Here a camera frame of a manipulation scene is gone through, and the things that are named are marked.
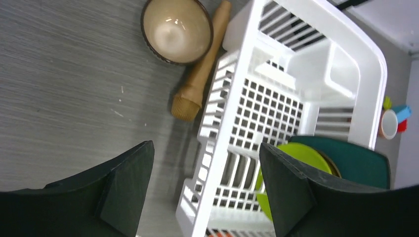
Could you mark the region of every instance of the plastic dish drying rack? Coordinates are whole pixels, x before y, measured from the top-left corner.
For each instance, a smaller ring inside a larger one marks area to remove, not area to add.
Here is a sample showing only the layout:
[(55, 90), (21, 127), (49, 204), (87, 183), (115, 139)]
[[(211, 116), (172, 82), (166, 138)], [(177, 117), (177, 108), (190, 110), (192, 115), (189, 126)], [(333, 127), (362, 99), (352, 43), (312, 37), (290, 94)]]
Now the plastic dish drying rack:
[(374, 149), (385, 59), (326, 0), (252, 0), (223, 47), (176, 217), (185, 237), (274, 237), (255, 195), (260, 143), (315, 134)]

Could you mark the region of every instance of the gray countertop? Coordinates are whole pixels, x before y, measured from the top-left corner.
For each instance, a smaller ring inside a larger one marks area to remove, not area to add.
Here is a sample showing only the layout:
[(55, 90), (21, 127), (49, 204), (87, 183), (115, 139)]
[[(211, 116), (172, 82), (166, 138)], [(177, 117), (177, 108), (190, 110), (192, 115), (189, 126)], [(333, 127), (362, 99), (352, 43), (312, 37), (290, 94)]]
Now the gray countertop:
[[(233, 14), (247, 1), (232, 0)], [(145, 2), (0, 1), (0, 190), (42, 188), (153, 140), (138, 234), (181, 236), (174, 210), (199, 121), (170, 114), (185, 68), (146, 47)], [(220, 1), (202, 3), (212, 13)]]

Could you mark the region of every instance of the white cup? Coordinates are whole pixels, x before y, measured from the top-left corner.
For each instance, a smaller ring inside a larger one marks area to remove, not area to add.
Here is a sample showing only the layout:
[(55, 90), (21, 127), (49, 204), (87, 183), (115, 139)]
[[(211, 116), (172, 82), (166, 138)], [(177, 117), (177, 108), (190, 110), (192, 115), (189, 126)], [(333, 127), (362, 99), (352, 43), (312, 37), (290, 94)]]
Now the white cup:
[(380, 123), (378, 127), (378, 135), (387, 140), (391, 140), (397, 134), (397, 115), (393, 110), (386, 110), (381, 113)]

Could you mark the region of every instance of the brown ceramic bowl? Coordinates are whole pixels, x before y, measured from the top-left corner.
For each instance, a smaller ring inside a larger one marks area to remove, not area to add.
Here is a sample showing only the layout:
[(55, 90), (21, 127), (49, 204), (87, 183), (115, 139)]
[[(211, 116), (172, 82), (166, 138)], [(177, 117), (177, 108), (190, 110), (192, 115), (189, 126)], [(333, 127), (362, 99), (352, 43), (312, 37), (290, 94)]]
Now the brown ceramic bowl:
[(148, 0), (141, 30), (154, 54), (173, 64), (195, 63), (212, 45), (212, 21), (198, 0)]

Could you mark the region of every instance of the wooden pestle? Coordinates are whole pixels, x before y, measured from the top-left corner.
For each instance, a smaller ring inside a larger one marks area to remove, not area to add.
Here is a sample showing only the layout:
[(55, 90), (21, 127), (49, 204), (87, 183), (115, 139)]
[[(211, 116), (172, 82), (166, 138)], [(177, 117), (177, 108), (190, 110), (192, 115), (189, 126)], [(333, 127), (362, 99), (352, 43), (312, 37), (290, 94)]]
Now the wooden pestle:
[(195, 65), (184, 86), (174, 96), (171, 113), (178, 119), (193, 121), (202, 108), (204, 87), (227, 30), (231, 7), (229, 1), (222, 0), (212, 18), (214, 28), (212, 46), (206, 56)]

